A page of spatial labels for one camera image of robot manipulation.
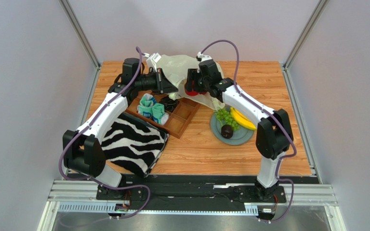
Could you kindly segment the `pale green plastic bag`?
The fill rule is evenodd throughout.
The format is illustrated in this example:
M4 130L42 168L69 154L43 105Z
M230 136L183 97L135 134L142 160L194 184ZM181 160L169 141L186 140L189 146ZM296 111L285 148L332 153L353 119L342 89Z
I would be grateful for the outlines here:
M211 97L208 93L198 94L196 96L187 95L185 92L185 83L187 81L188 69L197 69L199 62L187 55L161 55L161 58L156 62L157 68L161 68L165 77L177 89L177 92L168 93L170 99L177 100L181 98L190 99L194 102L202 104L214 111L225 107L225 103Z

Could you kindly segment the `red apple front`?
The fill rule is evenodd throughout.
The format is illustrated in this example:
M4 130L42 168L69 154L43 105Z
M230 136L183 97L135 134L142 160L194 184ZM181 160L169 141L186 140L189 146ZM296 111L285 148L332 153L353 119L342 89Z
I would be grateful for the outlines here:
M196 91L185 91L185 93L188 95L188 96L197 96L197 95L205 95L206 93L205 92L196 92Z

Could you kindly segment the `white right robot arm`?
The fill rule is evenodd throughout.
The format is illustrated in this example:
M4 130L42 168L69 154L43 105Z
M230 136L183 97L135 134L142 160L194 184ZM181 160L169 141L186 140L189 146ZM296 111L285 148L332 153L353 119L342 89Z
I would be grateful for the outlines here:
M225 103L242 113L256 127L256 147L262 155L260 173L255 186L263 194L270 194L279 183L281 161L289 148L294 147L289 115L265 106L247 95L235 80L223 78L217 63L207 55L197 58L197 69L189 69L185 90Z

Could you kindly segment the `green grape bunch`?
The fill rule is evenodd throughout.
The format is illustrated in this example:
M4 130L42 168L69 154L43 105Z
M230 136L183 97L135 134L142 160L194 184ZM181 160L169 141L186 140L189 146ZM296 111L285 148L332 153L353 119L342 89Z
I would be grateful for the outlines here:
M225 108L216 111L214 117L217 119L221 127L224 125L229 125L233 131L239 130L238 123Z

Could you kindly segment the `dark purple plum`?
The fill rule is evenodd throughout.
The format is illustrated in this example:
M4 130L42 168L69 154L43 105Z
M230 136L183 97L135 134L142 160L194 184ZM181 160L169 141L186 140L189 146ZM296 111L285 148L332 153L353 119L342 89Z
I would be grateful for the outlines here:
M234 130L231 125L225 124L221 127L221 136L225 139L230 139L234 135Z

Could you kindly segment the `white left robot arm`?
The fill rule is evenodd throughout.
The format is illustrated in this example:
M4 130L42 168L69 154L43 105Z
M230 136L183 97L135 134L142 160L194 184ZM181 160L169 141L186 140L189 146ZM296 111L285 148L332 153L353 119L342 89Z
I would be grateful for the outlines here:
M101 143L108 129L128 109L139 92L151 90L154 93L172 93L178 90L157 67L160 58L158 53L127 58L122 73L93 115L77 130L64 133L63 152L58 165L65 179L68 177L63 167L83 174L86 180L93 180L111 189L122 189L120 183L123 176L106 164Z

